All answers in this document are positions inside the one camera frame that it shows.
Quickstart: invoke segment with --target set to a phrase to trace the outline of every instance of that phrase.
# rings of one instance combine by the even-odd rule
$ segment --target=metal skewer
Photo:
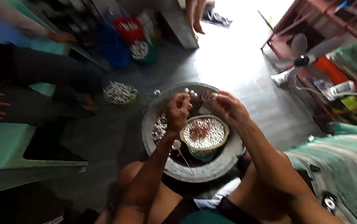
[[[173,142],[173,145],[172,145],[172,148],[174,150],[178,150],[178,153],[182,156],[182,158],[184,159],[185,163],[187,164],[188,168],[191,170],[191,172],[195,175],[194,171],[191,169],[190,165],[188,164],[187,160],[184,158],[184,156],[182,155],[181,153],[181,141],[180,140],[175,140]]]
[[[182,158],[184,159],[185,163],[187,164],[188,168],[191,170],[192,174],[195,175],[195,173],[192,171],[190,165],[188,164],[188,162],[185,160],[184,156],[182,155],[181,151],[180,151],[180,154],[181,154]]]

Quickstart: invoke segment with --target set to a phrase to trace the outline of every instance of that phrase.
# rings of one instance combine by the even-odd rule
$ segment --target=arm
[[[31,36],[47,37],[54,41],[75,41],[72,35],[53,33],[36,21],[26,17],[13,7],[8,7],[5,0],[0,0],[0,19],[21,28]]]
[[[301,176],[270,145],[241,102],[227,92],[218,94],[212,103],[236,128],[262,180],[287,196],[288,215],[300,223],[341,223],[318,203]]]
[[[164,166],[172,148],[178,139],[180,130],[185,126],[187,111],[191,109],[190,96],[177,94],[168,104],[167,132],[124,193],[121,204],[113,221],[118,223],[143,223],[146,221],[154,197],[161,183]]]

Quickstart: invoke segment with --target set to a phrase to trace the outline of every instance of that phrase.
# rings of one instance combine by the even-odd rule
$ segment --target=fan base
[[[288,76],[291,73],[291,71],[293,71],[295,67],[292,67],[291,69],[280,73],[280,74],[276,74],[276,75],[272,75],[271,79],[272,81],[279,87],[282,84],[286,83],[288,81]]]

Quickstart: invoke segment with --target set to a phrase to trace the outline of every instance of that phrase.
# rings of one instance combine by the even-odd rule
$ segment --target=red basket
[[[120,22],[127,23],[133,22],[137,24],[138,28],[135,30],[126,30],[120,26]],[[136,17],[131,18],[115,18],[113,21],[113,26],[119,32],[122,40],[130,46],[137,39],[144,39],[144,34],[142,33],[141,23],[137,20]]]

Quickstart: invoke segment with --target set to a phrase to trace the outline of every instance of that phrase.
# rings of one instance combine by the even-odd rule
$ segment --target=leg
[[[192,27],[192,31],[194,32],[195,39],[198,40],[198,36],[195,34],[194,29],[194,13],[196,7],[196,0],[186,0],[185,1],[185,14],[187,15],[187,20],[190,26]]]
[[[12,55],[16,79],[25,85],[45,82],[71,85],[79,93],[102,93],[100,75],[73,58],[21,47],[14,47]]]
[[[55,102],[26,86],[15,85],[11,82],[0,83],[0,102],[11,106],[0,106],[0,111],[7,115],[1,122],[41,125],[57,120],[59,116],[81,118],[91,114],[81,109],[79,104]]]
[[[290,163],[288,157],[282,152],[281,154]],[[251,161],[248,153],[243,159]],[[272,189],[260,180],[255,166],[251,163],[241,184],[228,196],[228,199],[260,222],[290,223],[288,215],[275,205],[270,194],[267,193],[271,191]]]
[[[126,165],[119,173],[117,183],[120,189],[124,189],[141,170],[144,164],[136,161]],[[182,200],[182,197],[170,190],[161,182],[156,194],[151,211],[148,216],[148,224],[161,224],[174,208]]]
[[[194,29],[198,33],[205,34],[201,27],[201,19],[203,17],[203,12],[206,7],[206,0],[199,0],[198,5],[195,10],[195,18],[194,18]]]

